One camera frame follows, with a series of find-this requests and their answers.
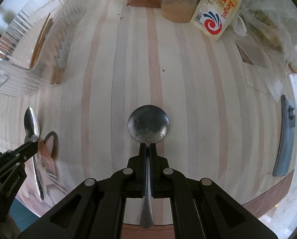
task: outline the brown granules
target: brown granules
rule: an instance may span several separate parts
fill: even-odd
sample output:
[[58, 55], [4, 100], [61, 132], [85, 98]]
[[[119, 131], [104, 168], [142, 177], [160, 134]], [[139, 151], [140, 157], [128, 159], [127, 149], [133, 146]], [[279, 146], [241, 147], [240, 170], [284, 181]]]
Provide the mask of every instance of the brown granules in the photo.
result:
[[189, 3], [162, 3], [162, 15], [165, 19], [175, 23], [187, 23], [194, 13], [194, 7]]

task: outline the red swirl logo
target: red swirl logo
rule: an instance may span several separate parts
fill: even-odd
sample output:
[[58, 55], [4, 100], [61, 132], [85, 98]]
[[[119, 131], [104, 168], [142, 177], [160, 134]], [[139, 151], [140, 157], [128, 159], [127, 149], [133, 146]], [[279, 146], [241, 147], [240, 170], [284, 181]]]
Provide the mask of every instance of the red swirl logo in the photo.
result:
[[209, 18], [204, 21], [204, 26], [210, 34], [217, 35], [222, 29], [221, 20], [219, 19], [218, 14], [214, 15], [210, 11], [208, 13], [209, 14], [203, 15], [204, 17]]

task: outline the spoon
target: spoon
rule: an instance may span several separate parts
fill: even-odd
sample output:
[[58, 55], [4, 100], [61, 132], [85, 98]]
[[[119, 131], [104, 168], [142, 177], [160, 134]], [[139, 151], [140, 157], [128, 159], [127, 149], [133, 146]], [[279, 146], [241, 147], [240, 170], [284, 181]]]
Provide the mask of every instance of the spoon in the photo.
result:
[[[144, 105], [133, 111], [128, 119], [128, 130], [138, 142], [156, 143], [163, 139], [170, 127], [170, 121], [162, 109], [154, 105]], [[150, 192], [149, 157], [146, 159], [146, 193], [142, 203], [139, 224], [143, 228], [150, 228], [153, 224], [153, 213]]]
[[[36, 113], [34, 110], [29, 107], [27, 108], [25, 114], [24, 114], [24, 129], [26, 131], [26, 138], [25, 142], [30, 141], [32, 143], [36, 143], [39, 141], [40, 138], [40, 126], [38, 122], [38, 118], [36, 116]], [[38, 189], [38, 194], [42, 200], [44, 200], [44, 194], [41, 184], [41, 178], [39, 176], [39, 172], [37, 170], [37, 164], [36, 164], [36, 156], [32, 156], [33, 161], [33, 169], [34, 169], [34, 176], [36, 181], [36, 187]]]

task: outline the metal spoon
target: metal spoon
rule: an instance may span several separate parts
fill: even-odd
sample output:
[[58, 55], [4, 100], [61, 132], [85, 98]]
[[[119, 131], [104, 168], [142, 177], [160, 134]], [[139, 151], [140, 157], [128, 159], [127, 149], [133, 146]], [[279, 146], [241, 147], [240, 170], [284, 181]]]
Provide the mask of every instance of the metal spoon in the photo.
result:
[[[154, 105], [144, 105], [137, 108], [130, 115], [127, 123], [132, 137], [141, 143], [149, 145], [163, 139], [170, 127], [170, 121], [162, 109]], [[150, 228], [153, 224], [153, 213], [150, 192], [149, 158], [146, 164], [146, 194], [143, 199], [139, 224], [143, 228]]]
[[[38, 122], [38, 118], [36, 116], [36, 113], [34, 110], [29, 107], [27, 108], [25, 114], [24, 114], [24, 129], [26, 131], [26, 138], [25, 142], [30, 141], [32, 143], [35, 143], [40, 138], [40, 126]], [[44, 194], [43, 194], [43, 188], [41, 184], [41, 178], [39, 176], [39, 172], [37, 170], [36, 165], [36, 156], [32, 156], [33, 161], [33, 169], [34, 169], [34, 176], [36, 181], [36, 187], [38, 189], [39, 196], [42, 200], [44, 200]]]

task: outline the striped tablecloth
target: striped tablecloth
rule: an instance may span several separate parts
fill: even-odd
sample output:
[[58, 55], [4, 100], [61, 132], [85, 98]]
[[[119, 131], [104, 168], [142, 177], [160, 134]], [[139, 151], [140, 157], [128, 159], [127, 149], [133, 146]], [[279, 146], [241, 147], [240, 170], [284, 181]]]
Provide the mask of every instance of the striped tablecloth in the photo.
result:
[[[289, 77], [276, 74], [294, 103]], [[262, 83], [252, 68], [245, 71], [229, 31], [214, 43], [190, 23], [165, 20], [160, 9], [92, 0], [62, 84], [31, 97], [0, 95], [0, 151], [23, 143], [28, 106], [38, 115], [41, 137], [54, 131], [59, 138], [57, 184], [39, 162], [45, 191], [39, 200], [28, 161], [18, 198], [42, 215], [85, 178], [105, 179], [126, 167], [139, 148], [127, 130], [128, 117], [154, 104], [170, 118], [169, 133], [157, 144], [170, 167], [189, 178], [213, 179], [241, 204], [252, 200], [283, 179], [272, 175], [281, 101], [250, 87], [246, 75]], [[289, 173], [296, 152], [297, 137]], [[141, 199], [128, 199], [124, 222], [138, 224], [140, 208]], [[167, 199], [153, 200], [153, 214], [155, 224], [172, 223]]]

